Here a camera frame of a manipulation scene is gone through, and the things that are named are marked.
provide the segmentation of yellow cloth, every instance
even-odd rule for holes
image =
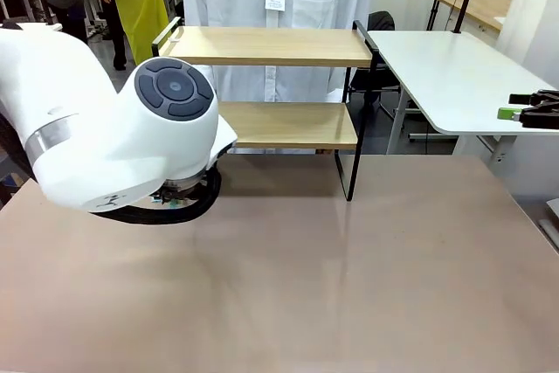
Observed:
[[[163,0],[114,0],[134,61],[139,65],[153,57],[151,43],[169,23]]]

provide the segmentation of green clip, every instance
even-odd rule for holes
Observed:
[[[499,120],[514,120],[514,117],[521,113],[522,110],[519,108],[499,108],[499,113],[497,113],[497,118]]]

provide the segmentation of robot logo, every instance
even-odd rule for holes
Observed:
[[[100,207],[108,207],[109,205],[112,205],[113,207],[116,207],[118,204],[115,203],[116,200],[120,199],[120,198],[124,198],[125,196],[119,196],[119,195],[112,195],[112,196],[108,196],[105,197],[105,200],[108,200],[106,203],[104,204],[100,204],[97,206],[97,208],[99,209]]]

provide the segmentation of gray button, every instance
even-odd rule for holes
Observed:
[[[138,79],[141,96],[153,107],[158,108],[163,103],[163,98],[154,87],[154,78],[146,75],[140,76]]]
[[[204,75],[194,67],[191,67],[187,73],[194,80],[194,83],[196,83],[198,94],[202,95],[207,100],[211,100],[213,98],[213,90]]]
[[[192,80],[175,69],[161,70],[157,74],[157,87],[170,100],[189,100],[194,93]]]
[[[204,103],[200,100],[193,100],[188,104],[171,104],[169,114],[174,117],[190,117],[204,110]]]
[[[146,69],[151,72],[159,72],[163,69],[182,69],[183,63],[174,59],[158,58],[146,64]]]

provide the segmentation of black pants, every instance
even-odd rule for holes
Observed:
[[[124,49],[124,29],[122,29],[121,17],[116,7],[116,2],[105,3],[101,0],[103,14],[107,21],[108,30],[113,38],[114,61],[121,64],[126,63],[126,53]]]
[[[83,18],[72,17],[68,9],[60,9],[51,4],[49,7],[56,15],[59,24],[62,24],[62,32],[72,35],[77,39],[81,39],[87,44],[86,21]]]

